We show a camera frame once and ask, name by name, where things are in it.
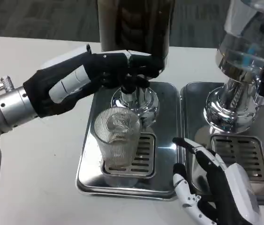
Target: white table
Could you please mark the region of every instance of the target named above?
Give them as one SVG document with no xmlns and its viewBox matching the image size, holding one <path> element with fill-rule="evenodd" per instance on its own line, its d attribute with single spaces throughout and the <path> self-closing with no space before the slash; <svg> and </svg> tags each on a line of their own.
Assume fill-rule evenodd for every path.
<svg viewBox="0 0 264 225">
<path fill-rule="evenodd" d="M 0 77 L 16 87 L 45 61 L 82 46 L 82 42 L 0 37 Z M 99 52 L 100 44 L 91 43 Z M 156 81 L 180 90 L 189 82 L 224 82 L 215 49 L 171 47 L 166 70 Z M 75 175 L 92 96 L 74 110 L 17 127 L 0 140 L 0 225 L 193 225 L 178 201 L 85 196 Z M 261 206 L 264 221 L 264 206 Z"/>
</svg>

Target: stainless steel drip tray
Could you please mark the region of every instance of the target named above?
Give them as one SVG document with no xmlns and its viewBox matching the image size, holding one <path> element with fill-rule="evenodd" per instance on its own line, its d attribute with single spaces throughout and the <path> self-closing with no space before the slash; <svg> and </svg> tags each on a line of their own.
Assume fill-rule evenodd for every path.
<svg viewBox="0 0 264 225">
<path fill-rule="evenodd" d="M 203 109 L 208 94 L 222 85 L 194 82 L 181 90 L 182 134 L 219 153 L 227 165 L 241 164 L 249 175 L 259 204 L 264 204 L 264 107 L 248 131 L 236 135 L 216 131 L 205 121 Z M 208 195 L 205 171 L 192 154 L 183 153 L 188 176 L 197 192 Z"/>
<path fill-rule="evenodd" d="M 155 123 L 142 130 L 134 162 L 122 170 L 105 167 L 90 129 L 94 118 L 110 107 L 116 89 L 102 89 L 94 95 L 76 176 L 79 190 L 90 195 L 158 200 L 175 196 L 172 171 L 181 152 L 172 138 L 181 136 L 180 96 L 169 83 L 151 82 L 150 88 L 159 98 L 159 114 Z"/>
<path fill-rule="evenodd" d="M 110 176 L 124 176 L 134 178 L 151 178 L 155 168 L 155 137 L 142 133 L 140 136 L 136 157 L 130 166 L 122 168 L 107 167 L 102 163 L 102 172 Z"/>
</svg>

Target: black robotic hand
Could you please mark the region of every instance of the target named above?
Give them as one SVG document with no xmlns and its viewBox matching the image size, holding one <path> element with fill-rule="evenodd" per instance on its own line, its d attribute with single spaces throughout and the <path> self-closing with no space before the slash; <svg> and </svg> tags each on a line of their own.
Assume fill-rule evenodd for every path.
<svg viewBox="0 0 264 225">
<path fill-rule="evenodd" d="M 164 61 L 149 54 L 126 50 L 92 54 L 87 45 L 79 54 L 69 52 L 49 61 L 23 87 L 42 118 L 70 111 L 79 99 L 102 86 L 121 86 L 125 93 L 132 93 L 136 87 L 147 88 L 148 80 L 163 68 Z"/>
</svg>

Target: ribbed plastic cup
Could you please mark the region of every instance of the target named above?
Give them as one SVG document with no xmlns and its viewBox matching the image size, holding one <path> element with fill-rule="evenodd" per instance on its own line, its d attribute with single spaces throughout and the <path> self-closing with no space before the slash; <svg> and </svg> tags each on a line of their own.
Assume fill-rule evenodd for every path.
<svg viewBox="0 0 264 225">
<path fill-rule="evenodd" d="M 121 168 L 131 165 L 141 128 L 138 116 L 124 107 L 106 109 L 96 117 L 93 134 L 106 166 Z"/>
</svg>

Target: robotic hand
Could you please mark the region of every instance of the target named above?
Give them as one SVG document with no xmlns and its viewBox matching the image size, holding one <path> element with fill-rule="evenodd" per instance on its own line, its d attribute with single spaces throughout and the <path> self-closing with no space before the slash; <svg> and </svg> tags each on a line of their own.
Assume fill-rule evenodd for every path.
<svg viewBox="0 0 264 225">
<path fill-rule="evenodd" d="M 126 50 L 92 54 L 86 45 L 45 63 L 23 87 L 35 112 L 45 117 L 71 110 L 101 86 L 122 86 L 125 93 L 136 86 L 147 88 L 148 80 L 163 67 L 163 61 L 150 54 Z"/>
<path fill-rule="evenodd" d="M 212 197 L 196 195 L 183 164 L 173 168 L 173 184 L 183 209 L 200 225 L 259 225 L 260 210 L 245 170 L 237 163 L 229 167 L 219 154 L 186 138 L 173 142 L 196 156 L 207 172 Z"/>
<path fill-rule="evenodd" d="M 45 63 L 17 89 L 9 77 L 2 78 L 0 91 L 6 93 L 0 95 L 0 135 L 38 116 L 70 111 L 102 86 L 121 86 L 125 93 L 147 88 L 148 80 L 163 68 L 163 60 L 150 54 L 126 50 L 92 54 L 86 45 Z"/>
</svg>

